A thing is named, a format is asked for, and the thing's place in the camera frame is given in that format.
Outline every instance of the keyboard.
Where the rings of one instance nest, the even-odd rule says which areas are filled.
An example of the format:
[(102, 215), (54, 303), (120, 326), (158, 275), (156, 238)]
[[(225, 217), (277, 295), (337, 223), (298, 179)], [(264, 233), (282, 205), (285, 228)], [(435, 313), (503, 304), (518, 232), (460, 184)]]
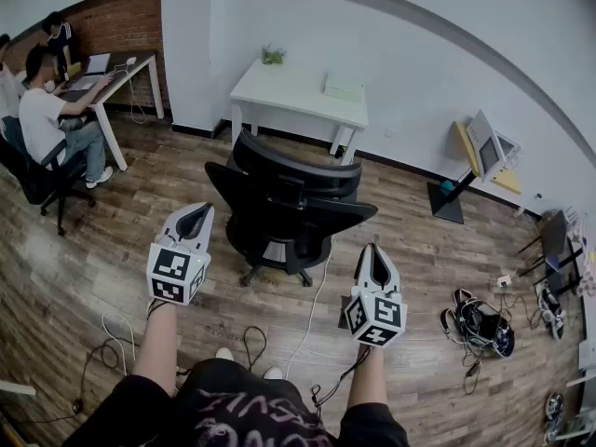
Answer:
[(69, 87), (69, 91), (80, 91), (82, 89), (90, 89), (95, 85), (102, 77), (97, 76), (83, 76), (76, 83)]

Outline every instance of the man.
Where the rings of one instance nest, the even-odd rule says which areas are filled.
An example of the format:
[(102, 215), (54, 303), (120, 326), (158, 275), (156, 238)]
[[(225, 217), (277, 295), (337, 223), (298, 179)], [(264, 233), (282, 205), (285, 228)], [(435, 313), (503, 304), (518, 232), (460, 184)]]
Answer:
[(36, 46), (27, 56), (25, 63), (29, 90), (20, 100), (19, 118), (22, 135), (31, 158), (41, 161), (56, 145), (66, 139), (66, 149), (58, 155), (63, 164), (80, 151), (87, 153), (87, 188), (104, 183), (112, 176), (112, 168), (105, 167), (103, 134), (97, 121), (87, 123), (79, 130), (69, 130), (68, 125), (59, 125), (61, 115), (80, 115), (104, 89), (112, 77), (104, 76), (85, 96), (77, 102), (66, 102), (44, 90), (44, 85), (54, 75), (52, 55), (47, 48)]
[(154, 303), (132, 375), (63, 447), (408, 446), (387, 407), (381, 348), (372, 348), (354, 372), (336, 439), (308, 411), (298, 389), (282, 380), (279, 368), (259, 378), (226, 348), (216, 359), (199, 362), (175, 395), (178, 308)]
[(20, 97), (24, 94), (25, 87), (4, 61), (9, 43), (10, 37), (7, 34), (0, 36), (0, 132), (10, 142), (6, 127), (18, 124)]
[(57, 11), (50, 13), (41, 27), (48, 35), (47, 46), (54, 54), (54, 73), (64, 81), (68, 68), (79, 60), (73, 29)]

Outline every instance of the small plant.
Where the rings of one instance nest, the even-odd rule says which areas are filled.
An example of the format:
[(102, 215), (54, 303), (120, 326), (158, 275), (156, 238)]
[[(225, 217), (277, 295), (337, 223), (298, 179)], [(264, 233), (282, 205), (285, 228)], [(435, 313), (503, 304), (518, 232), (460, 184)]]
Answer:
[(263, 64), (282, 64), (283, 57), (286, 56), (286, 50), (278, 48), (275, 51), (271, 51), (271, 43), (261, 50), (261, 58)]

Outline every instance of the white sneaker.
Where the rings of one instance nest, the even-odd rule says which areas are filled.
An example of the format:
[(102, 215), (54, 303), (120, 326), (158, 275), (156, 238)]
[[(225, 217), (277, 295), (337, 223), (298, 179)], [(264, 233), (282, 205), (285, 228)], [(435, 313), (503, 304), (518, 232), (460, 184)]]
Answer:
[(281, 372), (280, 368), (269, 368), (265, 374), (263, 374), (263, 379), (283, 379), (283, 372)]
[(87, 189), (92, 189), (98, 183), (104, 183), (110, 177), (112, 177), (112, 174), (113, 173), (114, 173), (114, 170), (110, 166), (108, 166), (107, 168), (105, 168), (105, 170), (103, 171), (102, 176), (97, 181), (90, 181), (89, 179), (87, 179)]
[(230, 351), (227, 347), (220, 347), (217, 350), (217, 353), (215, 353), (215, 358), (228, 359), (230, 361), (233, 361), (234, 355), (232, 354), (232, 351)]

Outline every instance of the brick wall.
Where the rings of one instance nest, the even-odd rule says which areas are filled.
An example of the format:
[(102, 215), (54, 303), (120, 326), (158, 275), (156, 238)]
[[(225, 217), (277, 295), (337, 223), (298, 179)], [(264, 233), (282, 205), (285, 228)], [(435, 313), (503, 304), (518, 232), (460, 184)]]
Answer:
[[(82, 56), (112, 51), (152, 49), (156, 51), (159, 86), (164, 107), (169, 108), (161, 34), (161, 0), (86, 0), (61, 12), (73, 27)], [(29, 50), (47, 36), (40, 25), (13, 37), (7, 55), (13, 72), (25, 68)], [(141, 106), (155, 107), (149, 70), (143, 68), (132, 78), (135, 100)], [(130, 86), (119, 89), (109, 103), (130, 105)]]

